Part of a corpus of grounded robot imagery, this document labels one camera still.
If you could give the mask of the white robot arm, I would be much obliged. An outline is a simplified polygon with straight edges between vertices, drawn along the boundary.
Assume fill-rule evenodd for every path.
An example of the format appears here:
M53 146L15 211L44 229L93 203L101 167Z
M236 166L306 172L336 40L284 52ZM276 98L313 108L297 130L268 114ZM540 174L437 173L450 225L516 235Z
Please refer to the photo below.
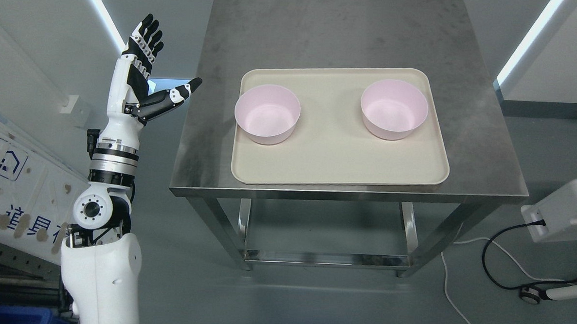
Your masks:
M143 125L123 113L108 118L92 152L90 185L75 200L62 241L61 279L79 324L140 324L142 249L131 232L128 191Z

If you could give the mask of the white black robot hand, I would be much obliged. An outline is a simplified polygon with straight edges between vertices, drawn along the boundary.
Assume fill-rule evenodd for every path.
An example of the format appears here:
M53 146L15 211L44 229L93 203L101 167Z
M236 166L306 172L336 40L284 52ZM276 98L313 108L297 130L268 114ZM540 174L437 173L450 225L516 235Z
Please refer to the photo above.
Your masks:
M182 105L202 85L203 80L196 77L187 84L149 93L148 80L162 48L159 22L150 13L132 31L115 63L107 103L108 116L125 116L145 126Z

